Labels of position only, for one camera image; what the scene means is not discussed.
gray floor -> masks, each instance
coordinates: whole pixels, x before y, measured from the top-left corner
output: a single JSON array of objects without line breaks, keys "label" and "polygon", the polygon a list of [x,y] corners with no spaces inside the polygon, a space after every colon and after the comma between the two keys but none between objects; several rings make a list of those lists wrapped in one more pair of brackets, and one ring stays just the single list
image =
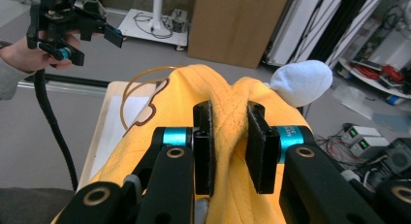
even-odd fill
[{"label": "gray floor", "polygon": [[[111,14],[109,22],[118,26],[122,15]],[[27,29],[29,14],[17,16],[0,27],[0,36],[8,41],[21,38]],[[146,69],[163,65],[206,64],[220,73],[229,83],[241,77],[269,81],[272,69],[260,66],[257,70],[240,68],[190,58],[186,51],[176,51],[173,46],[144,40],[129,39],[122,49],[116,48],[101,37],[91,43],[82,42],[85,53],[84,67],[48,73],[93,80],[129,80]],[[360,88],[367,96],[364,104],[374,113],[402,116],[409,122],[410,112],[385,102],[384,93],[358,81],[334,77],[334,86],[322,97],[305,107],[306,119],[315,134],[327,137],[336,134],[342,123],[355,123],[377,128],[390,142],[400,137],[410,137],[409,132],[393,131],[392,126],[380,126],[357,112],[353,112],[333,97],[337,84]],[[49,99],[59,120],[60,128],[72,151],[78,173],[84,165],[97,123],[103,96],[99,94],[71,94],[50,91]],[[11,101],[0,101],[0,187],[57,187],[71,188],[63,157],[49,131],[34,91],[19,87]]]}]

folded fabric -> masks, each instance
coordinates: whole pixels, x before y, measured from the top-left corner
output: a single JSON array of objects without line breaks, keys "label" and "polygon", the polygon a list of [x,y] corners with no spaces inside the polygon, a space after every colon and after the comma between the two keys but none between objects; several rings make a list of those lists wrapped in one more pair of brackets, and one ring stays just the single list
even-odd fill
[{"label": "folded fabric", "polygon": [[[170,74],[90,182],[112,181],[121,186],[150,146],[155,128],[193,126],[193,107],[207,100],[213,106],[216,174],[206,223],[284,223],[278,205],[280,186],[275,187],[273,195],[258,195],[248,173],[244,156],[247,102],[265,106],[270,126],[307,123],[297,109],[261,81],[243,78],[228,85],[205,65],[180,68]],[[282,171],[279,165],[277,185]]]}]

person's hand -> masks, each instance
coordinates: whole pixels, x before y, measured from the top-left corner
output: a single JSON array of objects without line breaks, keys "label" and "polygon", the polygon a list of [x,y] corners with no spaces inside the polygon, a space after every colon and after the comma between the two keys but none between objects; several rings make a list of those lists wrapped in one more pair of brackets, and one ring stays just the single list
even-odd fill
[{"label": "person's hand", "polygon": [[[73,47],[79,48],[79,40],[72,34],[67,34],[65,40]],[[72,66],[72,61],[69,59],[58,61],[43,50],[28,48],[25,37],[9,47],[2,48],[0,56],[9,65],[26,73],[45,69],[49,65],[55,65],[56,69],[65,69]]]}]

white cloth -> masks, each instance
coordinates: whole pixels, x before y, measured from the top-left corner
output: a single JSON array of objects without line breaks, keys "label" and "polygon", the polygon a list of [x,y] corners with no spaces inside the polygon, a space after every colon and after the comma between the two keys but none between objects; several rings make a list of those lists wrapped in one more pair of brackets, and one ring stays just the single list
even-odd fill
[{"label": "white cloth", "polygon": [[[0,48],[9,46],[7,42],[0,41]],[[16,93],[18,82],[33,74],[27,74],[13,68],[0,57],[0,100],[10,100]]]},{"label": "white cloth", "polygon": [[278,68],[269,83],[290,106],[302,107],[318,99],[332,85],[332,70],[316,60]]}]

blue gripper joint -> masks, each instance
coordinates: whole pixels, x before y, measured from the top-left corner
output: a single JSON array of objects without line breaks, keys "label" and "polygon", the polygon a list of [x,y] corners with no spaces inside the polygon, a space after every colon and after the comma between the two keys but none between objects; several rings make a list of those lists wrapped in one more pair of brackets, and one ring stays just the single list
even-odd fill
[{"label": "blue gripper joint", "polygon": [[187,128],[168,127],[164,130],[163,145],[186,146]]},{"label": "blue gripper joint", "polygon": [[67,48],[59,48],[58,51],[61,52],[61,55],[63,55],[63,59],[70,57],[70,51]]},{"label": "blue gripper joint", "polygon": [[281,157],[279,163],[284,163],[285,152],[293,144],[303,144],[304,137],[298,126],[275,126],[280,134],[281,140]]}]

